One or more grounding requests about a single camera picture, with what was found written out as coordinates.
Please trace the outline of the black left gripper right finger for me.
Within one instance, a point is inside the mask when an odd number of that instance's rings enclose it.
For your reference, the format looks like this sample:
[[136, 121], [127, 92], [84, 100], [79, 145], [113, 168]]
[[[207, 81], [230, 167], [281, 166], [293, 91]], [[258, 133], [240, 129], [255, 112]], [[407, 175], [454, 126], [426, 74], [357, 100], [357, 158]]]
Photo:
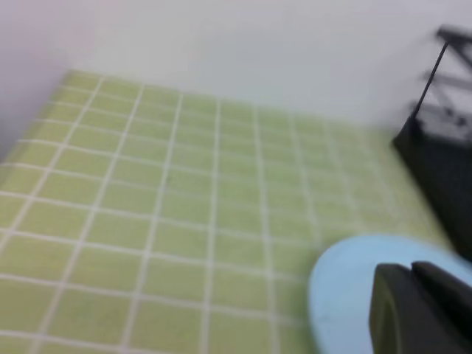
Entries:
[[429, 262], [412, 263], [412, 273], [439, 314], [458, 332], [471, 332], [471, 287]]

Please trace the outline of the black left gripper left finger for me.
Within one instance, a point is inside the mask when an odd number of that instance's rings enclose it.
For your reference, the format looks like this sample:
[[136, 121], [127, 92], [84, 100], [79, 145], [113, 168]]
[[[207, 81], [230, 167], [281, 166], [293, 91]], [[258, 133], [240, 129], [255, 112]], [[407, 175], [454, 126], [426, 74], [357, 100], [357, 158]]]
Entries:
[[380, 264], [369, 309], [374, 353], [470, 353], [471, 332], [458, 332], [439, 314], [412, 267]]

